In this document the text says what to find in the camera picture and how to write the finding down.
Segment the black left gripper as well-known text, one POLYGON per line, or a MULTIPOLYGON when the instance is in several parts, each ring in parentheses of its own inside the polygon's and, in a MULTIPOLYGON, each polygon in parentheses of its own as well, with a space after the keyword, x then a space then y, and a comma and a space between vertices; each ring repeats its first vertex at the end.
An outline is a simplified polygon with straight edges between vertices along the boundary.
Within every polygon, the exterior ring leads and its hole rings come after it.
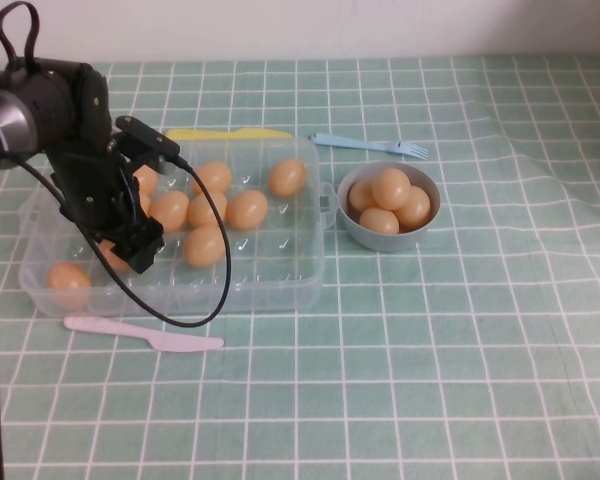
POLYGON ((107 241, 122 251, 136 273, 149 269, 165 245, 164 229, 143 212, 133 174, 150 163, 150 137, 119 132, 101 148, 87 140, 62 140, 47 148, 47 157, 66 201, 63 214, 98 245, 107 241))

